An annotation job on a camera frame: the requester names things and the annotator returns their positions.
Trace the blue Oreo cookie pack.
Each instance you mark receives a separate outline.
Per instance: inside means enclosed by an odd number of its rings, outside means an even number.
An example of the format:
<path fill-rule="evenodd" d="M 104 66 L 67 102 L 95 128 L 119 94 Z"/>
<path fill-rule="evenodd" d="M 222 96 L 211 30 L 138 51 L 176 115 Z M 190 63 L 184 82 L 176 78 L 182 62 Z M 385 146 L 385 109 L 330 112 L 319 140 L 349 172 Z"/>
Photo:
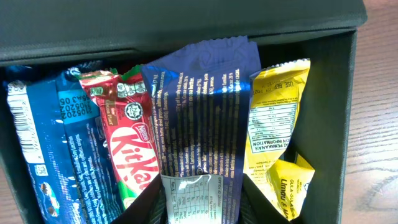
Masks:
<path fill-rule="evenodd" d="M 98 107 L 77 66 L 5 69 L 7 103 L 45 223 L 111 223 L 122 213 Z"/>

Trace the yellow candy bag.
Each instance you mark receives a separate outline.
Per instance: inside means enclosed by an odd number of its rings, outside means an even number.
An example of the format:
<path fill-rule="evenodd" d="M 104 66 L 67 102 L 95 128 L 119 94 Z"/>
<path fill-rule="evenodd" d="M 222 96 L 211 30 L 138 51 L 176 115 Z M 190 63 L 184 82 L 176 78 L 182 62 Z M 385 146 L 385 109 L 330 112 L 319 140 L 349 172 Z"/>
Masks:
<path fill-rule="evenodd" d="M 244 173 L 286 220 L 300 215 L 315 170 L 299 154 L 288 162 L 287 150 L 300 111 L 311 61 L 285 62 L 255 73 L 248 119 Z"/>

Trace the KitKat Milo bar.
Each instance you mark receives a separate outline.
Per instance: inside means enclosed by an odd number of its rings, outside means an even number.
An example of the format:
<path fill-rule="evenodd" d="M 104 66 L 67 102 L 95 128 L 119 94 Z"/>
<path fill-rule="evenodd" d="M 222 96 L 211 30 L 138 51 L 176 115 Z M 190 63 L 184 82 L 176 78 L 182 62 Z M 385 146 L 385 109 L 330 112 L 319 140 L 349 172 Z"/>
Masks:
<path fill-rule="evenodd" d="M 123 207 L 128 208 L 159 173 L 152 131 L 152 101 L 140 66 L 120 74 L 115 68 L 78 76 L 100 111 Z"/>

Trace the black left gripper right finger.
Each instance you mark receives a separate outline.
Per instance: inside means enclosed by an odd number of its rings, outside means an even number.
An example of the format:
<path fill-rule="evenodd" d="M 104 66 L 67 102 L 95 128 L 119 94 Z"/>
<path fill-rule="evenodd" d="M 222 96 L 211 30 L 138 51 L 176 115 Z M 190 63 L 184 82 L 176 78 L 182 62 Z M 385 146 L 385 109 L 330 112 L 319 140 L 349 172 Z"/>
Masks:
<path fill-rule="evenodd" d="M 243 175 L 239 224 L 291 224 L 265 198 L 254 182 Z"/>

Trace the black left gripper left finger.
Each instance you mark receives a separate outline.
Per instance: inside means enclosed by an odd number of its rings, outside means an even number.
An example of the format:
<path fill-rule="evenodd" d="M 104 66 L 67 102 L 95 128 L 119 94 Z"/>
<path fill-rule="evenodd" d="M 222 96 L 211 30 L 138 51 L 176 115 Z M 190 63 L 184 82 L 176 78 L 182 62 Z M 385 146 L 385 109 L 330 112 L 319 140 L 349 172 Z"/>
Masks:
<path fill-rule="evenodd" d="M 165 224 L 167 209 L 161 176 L 157 175 L 138 198 L 112 224 Z"/>

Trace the dark green box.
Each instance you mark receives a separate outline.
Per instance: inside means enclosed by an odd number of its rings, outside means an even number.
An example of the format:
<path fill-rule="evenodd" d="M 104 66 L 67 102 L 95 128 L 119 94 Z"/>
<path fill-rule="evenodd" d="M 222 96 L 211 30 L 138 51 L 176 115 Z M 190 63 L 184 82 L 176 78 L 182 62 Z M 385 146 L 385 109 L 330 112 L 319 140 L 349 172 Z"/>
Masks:
<path fill-rule="evenodd" d="M 85 60 L 144 63 L 208 39 L 245 35 L 263 67 L 311 61 L 290 141 L 315 169 L 297 223 L 339 223 L 359 0 L 2 1 L 1 66 L 49 70 Z"/>

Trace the dark blue chocolate bar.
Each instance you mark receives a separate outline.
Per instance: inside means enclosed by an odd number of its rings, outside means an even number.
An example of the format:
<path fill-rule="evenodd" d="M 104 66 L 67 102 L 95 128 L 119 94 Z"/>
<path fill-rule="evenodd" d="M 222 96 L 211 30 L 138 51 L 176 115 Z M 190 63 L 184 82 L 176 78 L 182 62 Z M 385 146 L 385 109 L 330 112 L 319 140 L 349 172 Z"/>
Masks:
<path fill-rule="evenodd" d="M 169 223 L 237 223 L 251 100 L 260 70 L 245 36 L 204 40 L 141 71 Z"/>

